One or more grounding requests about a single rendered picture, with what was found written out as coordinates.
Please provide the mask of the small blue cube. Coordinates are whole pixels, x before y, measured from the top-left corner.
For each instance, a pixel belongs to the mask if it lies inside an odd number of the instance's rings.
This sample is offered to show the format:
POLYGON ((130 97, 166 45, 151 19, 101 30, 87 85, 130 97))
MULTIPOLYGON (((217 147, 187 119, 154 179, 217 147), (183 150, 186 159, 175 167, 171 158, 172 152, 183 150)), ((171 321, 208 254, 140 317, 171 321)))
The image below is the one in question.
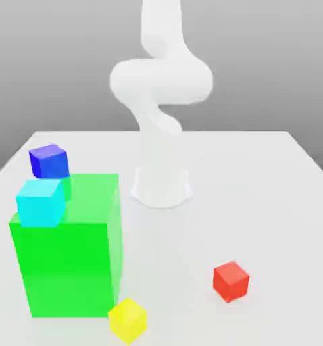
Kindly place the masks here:
POLYGON ((56 144, 31 149, 29 156, 36 178, 67 178, 70 175, 67 153, 56 144))

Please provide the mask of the small cyan cube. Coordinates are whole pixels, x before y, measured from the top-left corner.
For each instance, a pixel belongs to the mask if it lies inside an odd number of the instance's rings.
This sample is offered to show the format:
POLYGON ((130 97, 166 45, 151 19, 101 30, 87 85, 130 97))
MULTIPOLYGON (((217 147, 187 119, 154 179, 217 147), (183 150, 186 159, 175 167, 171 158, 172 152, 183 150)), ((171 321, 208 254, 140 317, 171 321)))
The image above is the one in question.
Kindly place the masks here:
POLYGON ((60 179, 27 180, 16 195, 22 227, 57 227, 66 208, 60 179))

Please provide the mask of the small red cube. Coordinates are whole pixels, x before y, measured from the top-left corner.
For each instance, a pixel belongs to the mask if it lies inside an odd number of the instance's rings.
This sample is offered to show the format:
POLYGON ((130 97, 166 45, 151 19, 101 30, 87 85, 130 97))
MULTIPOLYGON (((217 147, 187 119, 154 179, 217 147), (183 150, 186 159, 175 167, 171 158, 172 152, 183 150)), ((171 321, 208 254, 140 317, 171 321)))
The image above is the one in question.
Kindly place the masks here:
POLYGON ((235 261, 214 268, 212 286, 214 290, 230 303, 247 294, 250 275, 235 261))

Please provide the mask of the small yellow cube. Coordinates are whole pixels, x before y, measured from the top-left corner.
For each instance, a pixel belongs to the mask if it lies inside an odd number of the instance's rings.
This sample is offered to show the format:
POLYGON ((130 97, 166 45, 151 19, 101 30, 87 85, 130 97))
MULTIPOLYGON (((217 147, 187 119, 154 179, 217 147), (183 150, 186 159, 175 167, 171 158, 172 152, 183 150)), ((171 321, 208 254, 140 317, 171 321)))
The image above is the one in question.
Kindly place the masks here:
POLYGON ((131 298, 125 298, 108 313, 110 330, 129 345, 147 329, 147 311, 131 298))

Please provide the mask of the large green box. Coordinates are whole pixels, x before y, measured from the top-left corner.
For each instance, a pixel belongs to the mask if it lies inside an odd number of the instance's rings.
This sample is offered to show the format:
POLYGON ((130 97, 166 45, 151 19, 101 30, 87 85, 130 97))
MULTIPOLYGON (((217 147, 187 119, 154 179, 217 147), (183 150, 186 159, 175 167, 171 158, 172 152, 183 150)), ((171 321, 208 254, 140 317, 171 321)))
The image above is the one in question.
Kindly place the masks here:
POLYGON ((60 179, 66 208, 57 227, 9 227, 34 317, 105 317, 120 292, 123 264, 117 174, 60 179))

